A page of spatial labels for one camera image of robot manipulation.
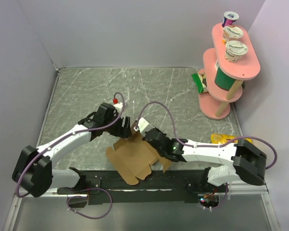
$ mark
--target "yellow bag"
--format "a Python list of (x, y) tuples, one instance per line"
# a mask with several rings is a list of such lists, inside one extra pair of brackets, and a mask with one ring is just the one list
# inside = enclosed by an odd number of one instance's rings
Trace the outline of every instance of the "yellow bag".
[(225, 135), (225, 134), (217, 134), (217, 133), (213, 133), (211, 135), (211, 141), (212, 143), (216, 143), (216, 144), (224, 144), (227, 143), (228, 141), (234, 139), (237, 136), (229, 136), (229, 135)]

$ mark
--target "pink shelf base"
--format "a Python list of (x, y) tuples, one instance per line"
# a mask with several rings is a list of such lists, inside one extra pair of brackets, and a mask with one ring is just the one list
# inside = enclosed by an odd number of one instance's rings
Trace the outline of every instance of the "pink shelf base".
[(214, 68), (215, 62), (216, 62), (215, 49), (210, 48), (206, 50), (203, 54), (203, 64), (204, 64), (204, 70), (205, 70), (204, 72), (206, 73), (207, 87), (211, 96), (213, 96), (218, 101), (226, 102), (226, 103), (232, 103), (232, 102), (237, 101), (243, 93), (242, 87), (240, 87), (236, 91), (232, 99), (227, 100), (226, 96), (228, 94), (228, 91), (221, 89), (215, 84), (215, 77), (216, 77), (216, 70)]
[(236, 63), (231, 63), (225, 60), (226, 46), (222, 42), (223, 27), (221, 23), (213, 27), (212, 37), (221, 70), (231, 78), (238, 80), (250, 80), (255, 78), (260, 72), (260, 64), (247, 31), (242, 27), (240, 28), (243, 30), (244, 35), (239, 40), (248, 47), (249, 51)]
[(214, 99), (210, 93), (199, 94), (199, 105), (203, 114), (211, 119), (224, 119), (230, 113), (230, 105), (228, 104), (220, 117), (216, 117), (217, 112), (221, 102)]

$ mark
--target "white lid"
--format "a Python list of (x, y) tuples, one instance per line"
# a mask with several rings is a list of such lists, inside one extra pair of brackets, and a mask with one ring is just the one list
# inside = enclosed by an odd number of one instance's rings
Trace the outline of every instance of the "white lid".
[(225, 26), (223, 28), (223, 32), (225, 35), (228, 37), (234, 38), (234, 39), (239, 39), (244, 35), (243, 30), (240, 27), (237, 26)]
[(239, 15), (236, 12), (227, 11), (223, 15), (227, 19), (231, 19), (231, 20), (238, 20), (239, 19)]
[(235, 55), (243, 55), (246, 54), (249, 50), (248, 47), (240, 41), (229, 41), (226, 43), (226, 48), (229, 52)]

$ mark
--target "flattened cardboard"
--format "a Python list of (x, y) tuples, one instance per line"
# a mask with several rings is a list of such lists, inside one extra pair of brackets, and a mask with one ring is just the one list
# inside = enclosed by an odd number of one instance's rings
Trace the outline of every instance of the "flattened cardboard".
[(143, 136), (135, 132), (132, 137), (119, 139), (113, 144), (114, 149), (108, 147), (106, 156), (116, 168), (118, 173), (129, 185), (139, 183), (151, 174), (151, 165), (157, 160), (163, 165), (165, 172), (171, 165), (171, 161), (160, 157), (158, 152), (147, 142)]

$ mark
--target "marble table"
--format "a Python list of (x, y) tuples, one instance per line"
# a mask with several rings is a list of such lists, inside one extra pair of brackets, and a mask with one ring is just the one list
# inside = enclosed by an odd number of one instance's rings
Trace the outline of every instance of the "marble table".
[[(197, 88), (191, 74), (195, 68), (65, 68), (59, 70), (58, 82), (49, 108), (40, 144), (69, 131), (80, 119), (96, 111), (102, 102), (112, 103), (120, 91), (128, 103), (124, 115), (135, 120), (141, 108), (152, 100), (165, 103), (173, 114), (177, 134), (199, 142), (210, 142), (212, 133), (238, 135), (233, 111), (222, 120), (203, 115)], [(173, 138), (171, 120), (164, 108), (149, 106), (143, 116)], [(56, 169), (75, 167), (82, 170), (115, 170), (105, 149), (117, 138), (103, 134), (63, 158)], [(217, 164), (206, 162), (173, 163), (170, 169), (204, 169)], [(156, 163), (153, 170), (161, 170)]]

